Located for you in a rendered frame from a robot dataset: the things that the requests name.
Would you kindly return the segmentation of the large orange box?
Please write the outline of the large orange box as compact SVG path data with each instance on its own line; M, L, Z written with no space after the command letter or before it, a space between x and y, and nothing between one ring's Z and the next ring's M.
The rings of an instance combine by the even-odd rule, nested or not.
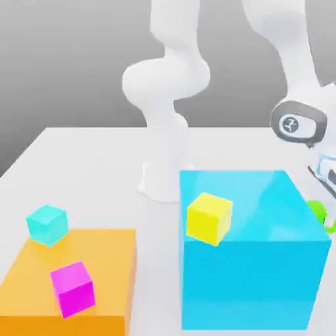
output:
M50 273L79 261L96 304L64 319ZM52 247L28 238L0 284L0 336L129 336L136 269L133 229L71 229Z

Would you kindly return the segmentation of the small yellow cube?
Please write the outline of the small yellow cube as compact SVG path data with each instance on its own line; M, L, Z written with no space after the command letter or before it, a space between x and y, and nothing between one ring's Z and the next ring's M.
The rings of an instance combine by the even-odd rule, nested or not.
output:
M230 229L233 202L201 193L187 208L186 235L218 246Z

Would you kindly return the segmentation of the small green cube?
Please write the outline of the small green cube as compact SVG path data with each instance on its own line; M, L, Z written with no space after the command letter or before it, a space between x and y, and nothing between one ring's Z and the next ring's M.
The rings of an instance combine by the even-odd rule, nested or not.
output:
M333 224L331 226L328 226L326 224L328 212L327 209L324 207L324 205L318 200L308 200L307 204L309 205L313 213L316 215L318 221L324 227L325 231L328 234L336 233L336 219L333 221Z

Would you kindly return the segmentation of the small cyan cube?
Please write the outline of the small cyan cube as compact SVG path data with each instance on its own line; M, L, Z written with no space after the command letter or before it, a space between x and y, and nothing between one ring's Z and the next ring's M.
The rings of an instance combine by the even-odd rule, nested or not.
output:
M53 246L69 232L67 213L52 205L44 205L26 217L30 238Z

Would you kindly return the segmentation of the large blue box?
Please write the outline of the large blue box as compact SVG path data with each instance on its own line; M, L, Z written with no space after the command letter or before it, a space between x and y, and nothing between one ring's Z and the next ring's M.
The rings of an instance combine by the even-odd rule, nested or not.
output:
M231 200L213 247L186 234L202 193ZM182 171L178 235L184 330L304 330L331 240L285 171Z

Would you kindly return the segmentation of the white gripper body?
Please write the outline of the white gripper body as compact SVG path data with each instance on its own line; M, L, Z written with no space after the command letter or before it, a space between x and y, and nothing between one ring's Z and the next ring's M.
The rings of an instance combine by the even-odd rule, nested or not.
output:
M310 167L307 167L307 169L314 179L312 195L318 197L328 213L336 213L336 192L326 182L320 180Z

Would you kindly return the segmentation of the small magenta cube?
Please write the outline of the small magenta cube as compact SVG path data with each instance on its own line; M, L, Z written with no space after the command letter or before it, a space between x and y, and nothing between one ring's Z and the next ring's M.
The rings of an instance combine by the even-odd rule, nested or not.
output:
M63 318L96 304L93 281L82 261L53 270L50 277Z

